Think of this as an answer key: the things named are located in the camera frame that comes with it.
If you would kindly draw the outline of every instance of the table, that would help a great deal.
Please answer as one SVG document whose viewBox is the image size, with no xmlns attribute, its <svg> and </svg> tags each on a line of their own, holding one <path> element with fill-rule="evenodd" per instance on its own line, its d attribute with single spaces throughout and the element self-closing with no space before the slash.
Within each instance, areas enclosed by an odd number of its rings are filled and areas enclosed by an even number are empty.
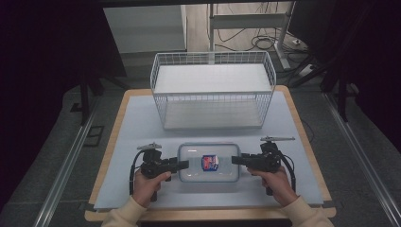
<svg viewBox="0 0 401 227">
<path fill-rule="evenodd" d="M 299 135 L 302 140 L 302 144 L 305 148 L 306 156 L 308 161 L 312 167 L 312 170 L 315 174 L 316 180 L 318 182 L 319 188 L 321 189 L 323 200 L 331 201 L 330 193 L 327 189 L 327 186 L 324 182 L 323 175 L 320 171 L 319 165 L 316 161 L 316 158 L 313 154 L 313 150 L 307 140 L 307 136 L 302 125 L 301 119 L 297 113 L 295 105 L 290 96 L 289 90 L 287 87 L 278 85 L 276 86 L 276 91 L 281 91 L 285 95 L 286 102 L 291 111 L 292 118 L 296 125 L 296 128 L 299 132 Z M 116 140 L 118 137 L 118 133 L 120 131 L 122 121 L 124 119 L 124 114 L 127 109 L 127 104 L 129 102 L 130 96 L 151 96 L 150 89 L 141 89 L 141 90 L 128 90 L 122 99 L 120 109 L 117 114 L 117 118 L 115 119 L 113 131 L 106 148 L 106 152 L 103 157 L 103 161 L 98 172 L 96 182 L 94 185 L 94 189 L 89 199 L 90 204 L 94 204 L 96 202 L 96 198 L 99 192 L 100 187 L 103 184 L 103 180 L 107 173 L 107 169 L 111 158 L 113 156 L 113 150 L 116 145 Z M 324 213 L 327 217 L 332 218 L 336 215 L 336 208 L 324 208 Z M 88 221 L 102 221 L 106 218 L 107 212 L 93 212 L 86 211 L 85 218 Z M 270 218 L 286 218 L 287 216 L 280 211 L 278 208 L 247 208 L 247 209 L 204 209 L 204 210 L 148 210 L 141 218 L 140 221 L 189 221 L 189 220 L 233 220 L 233 219 L 270 219 Z"/>
</svg>

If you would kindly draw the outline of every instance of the wire basket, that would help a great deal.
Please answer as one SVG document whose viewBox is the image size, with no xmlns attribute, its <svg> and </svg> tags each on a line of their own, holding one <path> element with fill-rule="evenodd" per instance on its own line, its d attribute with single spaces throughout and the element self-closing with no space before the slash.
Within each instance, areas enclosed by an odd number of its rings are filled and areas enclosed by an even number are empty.
<svg viewBox="0 0 401 227">
<path fill-rule="evenodd" d="M 159 53 L 150 88 L 166 130 L 261 128 L 276 83 L 269 53 Z"/>
</svg>

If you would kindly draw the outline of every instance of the metal pole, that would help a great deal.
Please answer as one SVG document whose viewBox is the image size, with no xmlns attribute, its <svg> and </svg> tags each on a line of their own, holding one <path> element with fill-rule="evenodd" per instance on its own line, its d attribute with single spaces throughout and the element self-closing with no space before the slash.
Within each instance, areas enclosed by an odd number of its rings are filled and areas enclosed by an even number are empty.
<svg viewBox="0 0 401 227">
<path fill-rule="evenodd" d="M 210 12 L 209 12 L 209 50 L 210 51 L 215 51 L 215 29 L 213 26 L 213 4 L 210 4 Z"/>
</svg>

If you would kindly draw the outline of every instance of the black curtain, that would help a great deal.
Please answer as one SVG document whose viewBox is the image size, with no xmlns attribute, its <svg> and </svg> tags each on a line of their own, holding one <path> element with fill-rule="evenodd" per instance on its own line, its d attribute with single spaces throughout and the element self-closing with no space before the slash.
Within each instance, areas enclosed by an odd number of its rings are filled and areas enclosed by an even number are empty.
<svg viewBox="0 0 401 227">
<path fill-rule="evenodd" d="M 82 76 L 126 73 L 95 1 L 1 1 L 0 38 L 3 207 L 52 130 L 64 93 Z"/>
</svg>

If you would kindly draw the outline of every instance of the metal frame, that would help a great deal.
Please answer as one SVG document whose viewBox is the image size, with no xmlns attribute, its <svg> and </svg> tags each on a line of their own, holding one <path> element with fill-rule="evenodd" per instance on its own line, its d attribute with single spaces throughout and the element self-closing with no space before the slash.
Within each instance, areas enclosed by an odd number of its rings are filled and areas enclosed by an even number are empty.
<svg viewBox="0 0 401 227">
<path fill-rule="evenodd" d="M 235 28 L 273 28 L 281 27 L 278 41 L 274 44 L 279 60 L 284 70 L 290 69 L 288 60 L 283 51 L 283 41 L 287 33 L 289 20 L 295 2 L 290 2 L 286 13 L 275 14 L 241 14 L 241 15 L 214 15 L 213 4 L 210 4 L 209 13 L 209 50 L 215 51 L 215 29 L 235 29 Z"/>
<path fill-rule="evenodd" d="M 36 217 L 33 226 L 48 226 L 50 220 L 53 218 L 54 212 L 56 211 L 57 205 L 59 204 L 62 192 L 64 191 L 64 188 L 74 168 L 75 162 L 79 156 L 79 152 L 85 141 L 86 135 L 88 134 L 88 131 L 91 128 L 92 122 L 95 118 L 96 108 L 99 100 L 99 96 L 94 97 L 88 119 L 86 120 L 86 123 L 80 127 L 74 144 L 68 151 L 68 154 L 61 165 L 56 180 L 53 182 L 53 185 L 50 188 L 49 193 L 47 194 L 46 200 L 44 201 L 41 211 Z"/>
<path fill-rule="evenodd" d="M 344 135 L 355 158 L 357 159 L 360 169 L 365 174 L 365 177 L 371 185 L 371 188 L 374 190 L 384 212 L 392 223 L 392 226 L 401 226 L 401 212 L 395 199 L 392 197 L 389 189 L 387 189 L 387 186 L 380 180 L 380 177 L 375 171 L 374 166 L 369 161 L 368 156 L 365 154 L 362 145 L 355 137 L 351 127 L 337 112 L 336 100 L 334 100 L 334 98 L 328 94 L 323 94 L 323 96 L 326 99 L 330 111 L 337 121 L 342 134 Z"/>
</svg>

